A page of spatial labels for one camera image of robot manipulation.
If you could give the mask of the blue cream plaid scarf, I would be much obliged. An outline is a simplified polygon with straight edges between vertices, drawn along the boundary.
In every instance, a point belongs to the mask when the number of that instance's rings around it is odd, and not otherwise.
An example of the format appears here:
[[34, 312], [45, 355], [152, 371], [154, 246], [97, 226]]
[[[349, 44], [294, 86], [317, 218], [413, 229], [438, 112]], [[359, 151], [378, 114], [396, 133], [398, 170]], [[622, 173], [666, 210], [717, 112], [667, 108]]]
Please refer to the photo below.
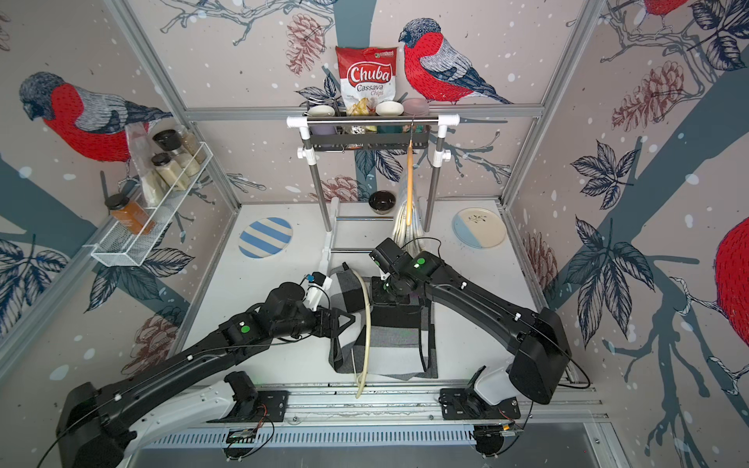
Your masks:
[[411, 254], [422, 250], [421, 237], [424, 231], [419, 215], [419, 203], [403, 195], [397, 205], [391, 238], [398, 247]]

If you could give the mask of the cream wooden hanger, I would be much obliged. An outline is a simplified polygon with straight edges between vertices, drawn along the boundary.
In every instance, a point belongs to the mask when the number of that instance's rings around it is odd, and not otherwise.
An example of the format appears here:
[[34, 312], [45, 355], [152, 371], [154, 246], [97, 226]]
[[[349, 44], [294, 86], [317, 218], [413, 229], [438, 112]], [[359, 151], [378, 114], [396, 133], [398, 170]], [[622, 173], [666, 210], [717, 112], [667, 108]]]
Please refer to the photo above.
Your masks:
[[355, 398], [359, 400], [364, 393], [370, 370], [373, 328], [372, 312], [374, 304], [372, 300], [371, 285], [353, 267], [346, 264], [345, 268], [348, 271], [351, 271], [354, 277], [357, 279], [363, 295], [364, 303], [363, 310], [355, 315], [357, 324], [361, 326], [360, 331], [364, 333], [363, 355], [360, 367], [357, 367], [356, 340], [347, 343], [347, 345], [343, 347], [343, 368], [346, 371], [349, 371], [349, 374], [353, 375], [354, 383], [356, 385]]

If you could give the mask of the black grey checkered scarf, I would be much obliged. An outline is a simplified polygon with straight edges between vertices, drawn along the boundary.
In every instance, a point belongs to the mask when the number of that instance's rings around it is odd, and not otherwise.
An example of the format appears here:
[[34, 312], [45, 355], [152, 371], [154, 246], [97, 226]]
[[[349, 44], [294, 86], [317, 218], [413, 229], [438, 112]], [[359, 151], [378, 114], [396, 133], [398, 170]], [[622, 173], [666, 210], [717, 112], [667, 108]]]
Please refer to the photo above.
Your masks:
[[[412, 378], [435, 379], [439, 376], [436, 352], [436, 331], [430, 300], [411, 294], [405, 298], [390, 296], [380, 277], [365, 280], [371, 285], [373, 300], [372, 350], [370, 376], [385, 376], [399, 380]], [[345, 266], [332, 271], [330, 298], [333, 308], [354, 316], [363, 310], [363, 295], [357, 279]], [[364, 333], [361, 326], [349, 325], [338, 339], [331, 339], [329, 364], [338, 374], [349, 374], [343, 368], [343, 347], [356, 340], [357, 367], [361, 366]]]

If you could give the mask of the orange wooden hanger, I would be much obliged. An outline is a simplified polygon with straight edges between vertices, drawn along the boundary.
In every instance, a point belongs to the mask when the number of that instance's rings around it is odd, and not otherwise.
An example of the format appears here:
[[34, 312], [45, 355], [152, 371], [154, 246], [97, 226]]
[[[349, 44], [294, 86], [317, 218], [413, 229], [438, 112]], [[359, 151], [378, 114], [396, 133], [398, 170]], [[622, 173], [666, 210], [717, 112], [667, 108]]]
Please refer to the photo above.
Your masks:
[[406, 204], [406, 226], [411, 228], [413, 224], [414, 206], [414, 134], [415, 120], [412, 119], [409, 126], [409, 146], [407, 150], [407, 204]]

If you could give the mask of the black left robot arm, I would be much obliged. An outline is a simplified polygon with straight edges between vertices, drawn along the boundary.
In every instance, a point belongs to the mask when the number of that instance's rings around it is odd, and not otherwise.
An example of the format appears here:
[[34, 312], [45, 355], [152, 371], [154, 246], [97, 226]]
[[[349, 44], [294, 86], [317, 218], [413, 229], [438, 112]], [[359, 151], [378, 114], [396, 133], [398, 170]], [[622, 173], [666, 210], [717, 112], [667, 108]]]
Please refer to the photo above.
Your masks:
[[199, 422], [269, 422], [239, 365], [273, 346], [305, 337], [336, 337], [353, 315], [312, 308], [297, 283], [285, 282], [262, 303], [231, 316], [185, 351], [119, 382], [90, 382], [68, 393], [56, 429], [64, 467], [116, 467], [132, 452]]

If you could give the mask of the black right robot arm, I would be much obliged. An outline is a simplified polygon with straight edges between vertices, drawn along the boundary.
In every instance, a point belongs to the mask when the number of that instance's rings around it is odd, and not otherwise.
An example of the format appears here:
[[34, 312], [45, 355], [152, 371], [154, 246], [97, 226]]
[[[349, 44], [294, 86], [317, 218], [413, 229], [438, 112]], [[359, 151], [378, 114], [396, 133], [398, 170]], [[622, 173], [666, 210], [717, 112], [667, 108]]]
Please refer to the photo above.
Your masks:
[[531, 401], [547, 405], [572, 360], [560, 317], [549, 308], [540, 312], [517, 305], [474, 284], [437, 255], [412, 257], [387, 238], [369, 253], [387, 275], [386, 290], [394, 296], [416, 294], [458, 312], [488, 333], [514, 356], [510, 383]]

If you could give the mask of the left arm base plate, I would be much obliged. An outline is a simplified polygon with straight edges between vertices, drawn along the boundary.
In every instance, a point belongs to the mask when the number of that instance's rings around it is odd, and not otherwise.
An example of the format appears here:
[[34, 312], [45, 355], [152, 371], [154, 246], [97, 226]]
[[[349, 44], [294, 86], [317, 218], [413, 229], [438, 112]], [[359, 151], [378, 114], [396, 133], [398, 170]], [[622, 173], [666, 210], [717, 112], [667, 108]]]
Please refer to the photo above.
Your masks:
[[257, 423], [262, 419], [274, 423], [283, 422], [290, 396], [289, 391], [259, 391], [253, 399], [235, 403], [225, 417], [209, 420], [209, 423]]

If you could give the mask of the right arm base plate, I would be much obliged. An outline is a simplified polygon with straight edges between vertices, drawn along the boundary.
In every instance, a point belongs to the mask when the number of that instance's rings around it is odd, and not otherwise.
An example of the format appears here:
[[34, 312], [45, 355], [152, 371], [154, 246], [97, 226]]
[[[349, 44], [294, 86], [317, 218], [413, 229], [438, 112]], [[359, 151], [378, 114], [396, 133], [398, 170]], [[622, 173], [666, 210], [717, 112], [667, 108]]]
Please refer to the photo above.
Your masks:
[[490, 405], [466, 388], [442, 388], [438, 402], [444, 420], [516, 420], [521, 417], [515, 397]]

